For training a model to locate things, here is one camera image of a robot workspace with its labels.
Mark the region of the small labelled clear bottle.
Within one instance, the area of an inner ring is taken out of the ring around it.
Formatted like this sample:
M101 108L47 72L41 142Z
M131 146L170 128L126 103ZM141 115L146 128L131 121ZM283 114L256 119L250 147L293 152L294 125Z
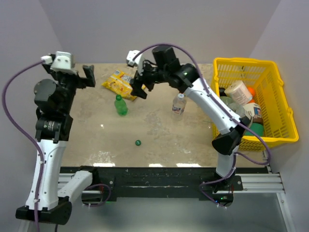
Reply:
M183 99L179 99L178 95L175 96L175 98L173 99L173 103L172 103L172 117L175 120L181 120L184 110L185 110L185 106L186 106L186 97L184 96Z

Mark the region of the orange ball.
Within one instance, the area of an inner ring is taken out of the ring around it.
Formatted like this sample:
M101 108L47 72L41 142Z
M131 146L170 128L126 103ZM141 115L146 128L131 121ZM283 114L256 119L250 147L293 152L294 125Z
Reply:
M252 87L247 87L247 89L250 92L250 94L252 95L252 97L254 98L254 96L256 95L255 90Z

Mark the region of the yellow snack bag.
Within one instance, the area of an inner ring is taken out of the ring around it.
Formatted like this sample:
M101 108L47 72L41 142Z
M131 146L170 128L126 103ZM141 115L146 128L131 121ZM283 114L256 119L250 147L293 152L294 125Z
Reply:
M137 96L131 95L131 80L133 80L133 77L128 73L122 70L115 70L101 85L115 94L121 95L122 98L134 101Z

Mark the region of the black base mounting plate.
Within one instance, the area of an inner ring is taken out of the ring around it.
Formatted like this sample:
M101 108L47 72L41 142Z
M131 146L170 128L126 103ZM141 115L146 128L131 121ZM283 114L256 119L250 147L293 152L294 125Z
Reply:
M242 191L239 175L220 180L214 168L184 167L95 167L92 188L82 193L84 203L118 198L190 198L225 206L233 202L233 193Z

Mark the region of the yellow plastic basket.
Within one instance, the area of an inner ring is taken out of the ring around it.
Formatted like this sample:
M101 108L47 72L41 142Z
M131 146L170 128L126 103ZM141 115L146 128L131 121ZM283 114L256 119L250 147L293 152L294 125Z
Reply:
M267 146L297 142L293 110L288 106L277 64L253 58L214 59L211 88L216 94L221 87L227 88L238 80L255 90L254 101L260 106L264 121L262 139Z

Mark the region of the crumpled clear plastic bottle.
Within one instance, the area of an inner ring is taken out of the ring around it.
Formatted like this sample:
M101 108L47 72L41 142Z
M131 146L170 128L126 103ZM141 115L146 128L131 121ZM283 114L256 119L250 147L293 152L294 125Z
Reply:
M236 112L240 108L240 105L230 97L220 96L220 100L233 112Z

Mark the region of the small white bottle cap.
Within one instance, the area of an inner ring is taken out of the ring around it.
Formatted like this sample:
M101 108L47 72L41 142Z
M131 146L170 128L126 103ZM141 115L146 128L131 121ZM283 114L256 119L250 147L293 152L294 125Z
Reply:
M183 99L183 98L184 98L184 95L181 94L181 93L179 93L179 94L178 94L178 98L179 98L179 99Z

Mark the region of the orange white carton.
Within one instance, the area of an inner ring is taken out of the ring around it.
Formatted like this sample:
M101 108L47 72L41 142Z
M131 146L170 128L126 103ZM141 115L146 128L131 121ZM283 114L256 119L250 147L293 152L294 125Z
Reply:
M258 104L251 102L243 106L244 109L249 113L253 118L253 123L258 123L260 125L264 124L261 108Z

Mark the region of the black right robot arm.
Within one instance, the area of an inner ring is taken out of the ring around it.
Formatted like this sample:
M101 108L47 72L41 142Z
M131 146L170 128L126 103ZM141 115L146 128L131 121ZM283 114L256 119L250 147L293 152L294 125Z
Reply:
M131 95L146 99L147 93L142 89L143 86L152 91L155 84L168 83L194 101L219 131L219 135L212 141L213 148L218 152L215 184L221 190L227 189L232 185L236 152L251 119L239 116L224 104L207 84L195 61L181 64L176 58L174 45L158 43L150 48L155 64L143 57L143 51L129 51L126 57L127 65L137 68L130 81Z

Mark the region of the green bottle cap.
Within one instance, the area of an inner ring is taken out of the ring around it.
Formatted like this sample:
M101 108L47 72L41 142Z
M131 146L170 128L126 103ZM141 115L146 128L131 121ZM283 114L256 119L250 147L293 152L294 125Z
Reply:
M135 145L136 145L136 146L140 146L140 145L141 145L141 140L136 140L136 141L135 141Z

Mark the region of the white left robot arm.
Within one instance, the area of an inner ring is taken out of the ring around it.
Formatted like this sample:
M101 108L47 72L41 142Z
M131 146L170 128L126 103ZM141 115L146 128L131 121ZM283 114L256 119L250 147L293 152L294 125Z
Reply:
M100 184L94 168L82 167L64 187L58 188L61 162L73 123L72 103L77 89L95 87L94 66L83 66L85 77L80 77L71 53L57 51L41 59L52 78L43 79L34 87L35 173L28 199L16 210L15 216L36 223L65 225L71 216L72 204L82 191L96 189Z

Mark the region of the green plastic bottle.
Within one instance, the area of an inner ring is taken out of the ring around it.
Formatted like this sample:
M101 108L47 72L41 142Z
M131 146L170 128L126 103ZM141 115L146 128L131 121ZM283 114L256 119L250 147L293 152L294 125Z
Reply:
M126 102L123 100L122 96L117 94L114 101L114 106L116 108L117 113L120 116L126 116L128 113L128 108Z

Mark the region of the green can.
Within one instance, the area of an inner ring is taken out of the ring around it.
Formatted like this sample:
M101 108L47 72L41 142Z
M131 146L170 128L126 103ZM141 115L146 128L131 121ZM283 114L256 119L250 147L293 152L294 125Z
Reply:
M252 130L254 133L256 133L257 135L259 135L260 137L262 137L264 135L264 126L262 124L259 123L253 123L250 126L250 130ZM254 136L251 132L249 132L248 130L245 131L244 133L245 136Z

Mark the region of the grey tape roll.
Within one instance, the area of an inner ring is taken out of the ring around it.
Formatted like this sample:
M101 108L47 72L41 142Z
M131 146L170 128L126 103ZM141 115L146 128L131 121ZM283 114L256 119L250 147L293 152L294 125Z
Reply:
M250 115L250 113L248 111L246 111L244 109L244 107L242 105L237 106L236 114L239 115L240 120L241 120L243 125L245 125L248 128L251 126L251 124L253 122L253 117Z

